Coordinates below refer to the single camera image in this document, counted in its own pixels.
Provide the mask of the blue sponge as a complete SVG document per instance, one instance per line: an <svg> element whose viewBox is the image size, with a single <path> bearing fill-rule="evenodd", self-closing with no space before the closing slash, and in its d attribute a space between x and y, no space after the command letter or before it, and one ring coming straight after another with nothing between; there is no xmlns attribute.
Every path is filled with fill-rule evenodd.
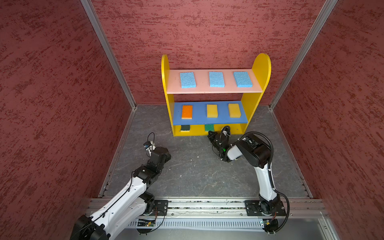
<svg viewBox="0 0 384 240"><path fill-rule="evenodd" d="M181 88L189 89L197 86L193 72L180 73Z"/></svg>
<svg viewBox="0 0 384 240"><path fill-rule="evenodd" d="M238 88L252 88L253 83L248 72L233 73Z"/></svg>
<svg viewBox="0 0 384 240"><path fill-rule="evenodd" d="M209 72L209 79L211 88L225 87L225 80L222 72Z"/></svg>

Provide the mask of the green yellow scrub sponge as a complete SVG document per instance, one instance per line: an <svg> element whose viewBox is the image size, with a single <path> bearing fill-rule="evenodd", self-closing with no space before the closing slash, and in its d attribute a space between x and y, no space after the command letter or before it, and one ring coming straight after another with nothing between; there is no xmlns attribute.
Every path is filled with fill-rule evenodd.
<svg viewBox="0 0 384 240"><path fill-rule="evenodd" d="M215 131L214 125L205 125L205 131L206 132L214 132Z"/></svg>

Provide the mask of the dark green curved sponge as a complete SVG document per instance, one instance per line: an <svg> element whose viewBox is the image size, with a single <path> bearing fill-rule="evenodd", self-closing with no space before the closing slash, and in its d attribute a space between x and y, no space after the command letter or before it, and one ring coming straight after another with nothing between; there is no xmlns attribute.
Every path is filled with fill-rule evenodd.
<svg viewBox="0 0 384 240"><path fill-rule="evenodd" d="M180 131L181 132L189 132L191 130L190 125L182 125Z"/></svg>

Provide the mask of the orange sponge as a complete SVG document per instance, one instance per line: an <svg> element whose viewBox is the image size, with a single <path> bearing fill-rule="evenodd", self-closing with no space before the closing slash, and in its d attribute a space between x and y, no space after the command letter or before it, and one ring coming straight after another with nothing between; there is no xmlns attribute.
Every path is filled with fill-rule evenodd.
<svg viewBox="0 0 384 240"><path fill-rule="evenodd" d="M193 105L182 106L182 120L191 120L193 118Z"/></svg>

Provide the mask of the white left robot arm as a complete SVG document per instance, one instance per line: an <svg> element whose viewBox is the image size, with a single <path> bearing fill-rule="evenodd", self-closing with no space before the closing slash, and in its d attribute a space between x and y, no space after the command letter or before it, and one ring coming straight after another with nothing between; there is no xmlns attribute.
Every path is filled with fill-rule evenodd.
<svg viewBox="0 0 384 240"><path fill-rule="evenodd" d="M82 215L73 227L71 240L114 240L141 215L158 214L155 197L147 192L162 167L147 164L132 172L127 185L89 217Z"/></svg>

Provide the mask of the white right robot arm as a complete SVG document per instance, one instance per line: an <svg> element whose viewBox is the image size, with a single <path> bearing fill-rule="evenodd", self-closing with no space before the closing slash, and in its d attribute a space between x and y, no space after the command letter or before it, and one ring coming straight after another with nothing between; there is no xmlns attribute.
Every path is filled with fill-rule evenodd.
<svg viewBox="0 0 384 240"><path fill-rule="evenodd" d="M241 157L255 169L259 183L259 211L265 216L277 214L282 209L281 196L276 190L272 176L273 144L262 133L247 132L237 141L229 143L229 132L208 132L213 148L218 150L223 162L232 162Z"/></svg>

